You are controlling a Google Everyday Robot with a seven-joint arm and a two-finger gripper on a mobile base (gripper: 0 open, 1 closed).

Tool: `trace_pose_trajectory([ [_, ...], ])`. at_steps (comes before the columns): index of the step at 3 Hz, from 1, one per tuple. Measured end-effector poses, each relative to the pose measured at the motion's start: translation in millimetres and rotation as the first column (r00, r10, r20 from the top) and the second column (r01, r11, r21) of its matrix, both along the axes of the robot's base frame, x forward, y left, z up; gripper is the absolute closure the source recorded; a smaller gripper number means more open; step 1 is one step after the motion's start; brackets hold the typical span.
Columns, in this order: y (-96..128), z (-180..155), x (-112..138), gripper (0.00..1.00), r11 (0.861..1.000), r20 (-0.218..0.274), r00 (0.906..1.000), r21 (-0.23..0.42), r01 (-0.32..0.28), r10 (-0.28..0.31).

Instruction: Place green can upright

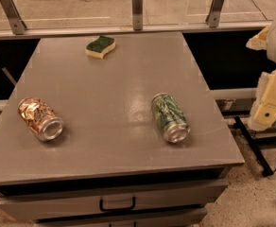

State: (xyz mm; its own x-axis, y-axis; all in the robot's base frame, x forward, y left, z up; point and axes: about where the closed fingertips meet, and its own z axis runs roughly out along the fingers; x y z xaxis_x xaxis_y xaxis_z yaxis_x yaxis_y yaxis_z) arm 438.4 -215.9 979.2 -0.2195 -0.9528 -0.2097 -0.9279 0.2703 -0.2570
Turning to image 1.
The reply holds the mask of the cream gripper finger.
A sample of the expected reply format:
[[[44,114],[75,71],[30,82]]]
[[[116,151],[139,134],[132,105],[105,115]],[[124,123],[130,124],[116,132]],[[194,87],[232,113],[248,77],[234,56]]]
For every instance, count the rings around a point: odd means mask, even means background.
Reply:
[[[264,131],[276,122],[276,70],[263,72],[258,80],[256,99],[250,110],[248,126]]]
[[[252,50],[266,50],[269,29],[270,26],[264,27],[259,33],[248,40],[246,47]]]

